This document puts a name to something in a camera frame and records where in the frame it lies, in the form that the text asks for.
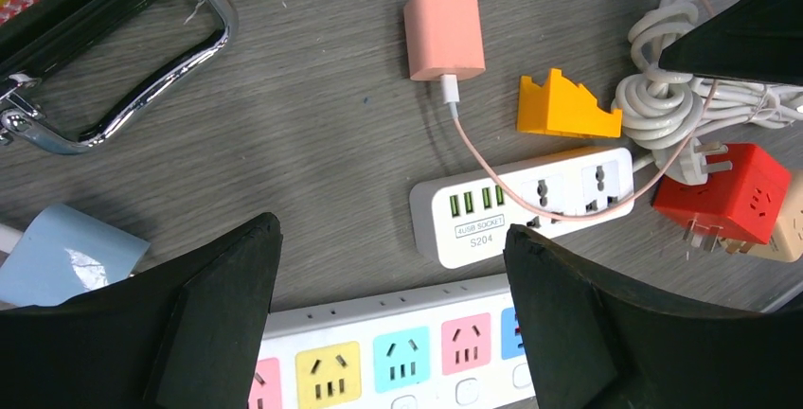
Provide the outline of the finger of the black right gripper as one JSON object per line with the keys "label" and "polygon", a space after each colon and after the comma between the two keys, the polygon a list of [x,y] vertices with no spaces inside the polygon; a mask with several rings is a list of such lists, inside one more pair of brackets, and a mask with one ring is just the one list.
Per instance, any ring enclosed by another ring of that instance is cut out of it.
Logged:
{"label": "finger of the black right gripper", "polygon": [[802,0],[740,0],[663,51],[668,71],[802,84]]}

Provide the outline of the red cube socket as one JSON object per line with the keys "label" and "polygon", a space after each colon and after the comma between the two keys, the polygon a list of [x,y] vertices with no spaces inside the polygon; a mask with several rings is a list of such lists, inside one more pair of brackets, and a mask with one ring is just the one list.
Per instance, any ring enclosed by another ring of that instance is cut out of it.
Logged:
{"label": "red cube socket", "polygon": [[660,182],[653,208],[689,232],[766,244],[792,181],[792,174],[753,143],[728,143],[715,163],[732,168],[715,172],[707,182],[688,186],[671,178]]}

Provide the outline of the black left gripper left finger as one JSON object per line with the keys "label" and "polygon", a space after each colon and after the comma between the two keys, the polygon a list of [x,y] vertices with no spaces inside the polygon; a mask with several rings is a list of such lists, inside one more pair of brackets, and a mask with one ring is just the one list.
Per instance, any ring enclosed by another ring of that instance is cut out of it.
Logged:
{"label": "black left gripper left finger", "polygon": [[283,236],[262,213],[55,307],[1,314],[5,408],[243,408]]}

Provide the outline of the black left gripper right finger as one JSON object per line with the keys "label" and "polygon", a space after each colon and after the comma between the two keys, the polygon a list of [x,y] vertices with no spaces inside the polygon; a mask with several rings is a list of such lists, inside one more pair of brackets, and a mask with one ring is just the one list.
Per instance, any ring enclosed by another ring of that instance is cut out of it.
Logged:
{"label": "black left gripper right finger", "polygon": [[504,262],[542,408],[798,408],[802,298],[745,311],[658,289],[513,225]]}

